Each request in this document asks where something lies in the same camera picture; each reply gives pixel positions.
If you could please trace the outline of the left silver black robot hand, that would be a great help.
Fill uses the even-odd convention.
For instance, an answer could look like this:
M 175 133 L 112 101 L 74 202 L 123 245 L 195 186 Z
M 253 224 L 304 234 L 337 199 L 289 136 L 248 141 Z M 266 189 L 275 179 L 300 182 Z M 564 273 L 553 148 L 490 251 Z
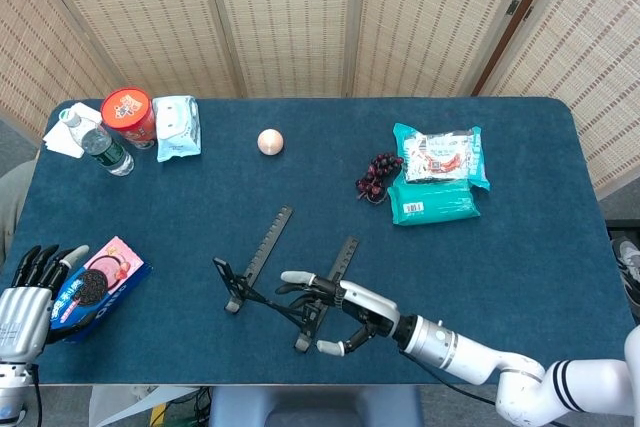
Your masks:
M 1 361 L 31 364 L 44 347 L 77 334 L 97 318 L 85 315 L 70 327 L 53 329 L 51 315 L 71 267 L 89 252 L 87 245 L 60 251 L 36 245 L 20 259 L 1 294 Z

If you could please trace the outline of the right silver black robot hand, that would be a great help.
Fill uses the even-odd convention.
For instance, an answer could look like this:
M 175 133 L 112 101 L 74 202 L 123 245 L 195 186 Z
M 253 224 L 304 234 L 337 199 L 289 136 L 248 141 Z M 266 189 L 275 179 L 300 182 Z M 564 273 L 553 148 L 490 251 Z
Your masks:
M 317 340 L 316 348 L 327 355 L 344 357 L 375 336 L 392 336 L 400 321 L 397 304 L 371 290 L 347 280 L 331 281 L 306 271 L 284 271 L 284 287 L 302 290 L 323 306 L 336 308 L 361 324 L 348 340 Z

